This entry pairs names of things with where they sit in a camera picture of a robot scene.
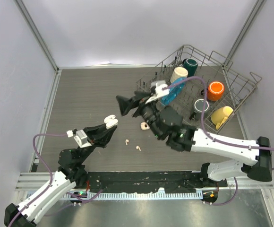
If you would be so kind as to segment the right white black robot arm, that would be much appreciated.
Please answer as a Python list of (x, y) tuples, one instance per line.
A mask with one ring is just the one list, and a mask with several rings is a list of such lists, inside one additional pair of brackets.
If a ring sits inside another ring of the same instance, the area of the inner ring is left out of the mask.
[(205, 152), (229, 158), (221, 163), (204, 163), (199, 175), (200, 183), (209, 187), (228, 177), (244, 176), (260, 182), (272, 180), (270, 140), (240, 140), (213, 133), (183, 123), (183, 117), (171, 106), (162, 110), (151, 100), (150, 93), (135, 91), (135, 96), (116, 97), (121, 115), (136, 109), (133, 117), (141, 116), (157, 140), (166, 141), (171, 149), (182, 152)]

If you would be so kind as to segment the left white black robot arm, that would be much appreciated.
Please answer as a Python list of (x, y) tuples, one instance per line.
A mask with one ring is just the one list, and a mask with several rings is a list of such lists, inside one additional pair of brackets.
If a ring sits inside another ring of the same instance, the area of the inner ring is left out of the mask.
[(4, 224), (7, 227), (35, 227), (46, 212), (69, 190), (83, 188), (87, 172), (83, 162), (95, 148), (105, 148), (118, 120), (110, 115), (103, 124), (69, 130), (64, 136), (74, 138), (77, 148), (64, 149), (59, 154), (59, 168), (49, 172), (49, 180), (23, 202), (9, 204), (5, 209)]

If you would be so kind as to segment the pink earbud charging case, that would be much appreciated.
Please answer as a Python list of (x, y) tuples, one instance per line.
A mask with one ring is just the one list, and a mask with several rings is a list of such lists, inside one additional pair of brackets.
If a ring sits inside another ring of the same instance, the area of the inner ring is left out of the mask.
[(141, 130), (143, 130), (143, 131), (150, 129), (149, 125), (148, 125), (146, 122), (142, 122), (142, 123), (140, 124), (140, 128), (141, 128)]

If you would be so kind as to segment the white earbud charging case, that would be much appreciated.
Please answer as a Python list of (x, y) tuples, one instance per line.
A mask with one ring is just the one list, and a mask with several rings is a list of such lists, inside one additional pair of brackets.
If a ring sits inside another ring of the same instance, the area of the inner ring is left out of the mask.
[(106, 129), (110, 129), (113, 126), (117, 126), (118, 125), (118, 119), (116, 118), (116, 115), (109, 115), (104, 119), (104, 124)]

